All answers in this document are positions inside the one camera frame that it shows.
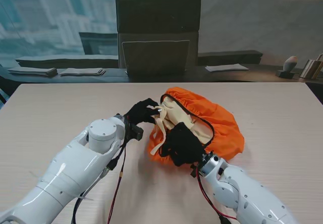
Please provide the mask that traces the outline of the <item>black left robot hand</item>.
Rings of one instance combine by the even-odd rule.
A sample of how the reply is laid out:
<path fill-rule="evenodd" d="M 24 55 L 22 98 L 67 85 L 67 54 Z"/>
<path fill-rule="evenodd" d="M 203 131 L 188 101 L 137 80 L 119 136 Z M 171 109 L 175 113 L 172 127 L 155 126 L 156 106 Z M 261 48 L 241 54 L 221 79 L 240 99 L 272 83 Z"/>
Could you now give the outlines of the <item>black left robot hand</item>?
<path fill-rule="evenodd" d="M 151 98 L 147 98 L 133 105 L 132 108 L 124 114 L 124 117 L 128 122 L 135 125 L 138 125 L 139 123 L 155 124 L 153 116 L 159 114 L 158 109 L 155 108 L 157 106 L 159 106 L 157 102 Z"/>

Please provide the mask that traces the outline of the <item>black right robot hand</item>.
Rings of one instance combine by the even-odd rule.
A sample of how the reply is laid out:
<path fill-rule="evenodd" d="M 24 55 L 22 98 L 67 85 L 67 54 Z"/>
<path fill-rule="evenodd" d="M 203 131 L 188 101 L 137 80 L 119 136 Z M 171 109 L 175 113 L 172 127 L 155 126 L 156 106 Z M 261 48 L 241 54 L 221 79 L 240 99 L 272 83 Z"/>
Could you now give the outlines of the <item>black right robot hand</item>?
<path fill-rule="evenodd" d="M 181 166 L 201 161 L 206 151 L 199 139 L 181 122 L 167 133 L 159 155 L 170 157 L 175 166 Z"/>

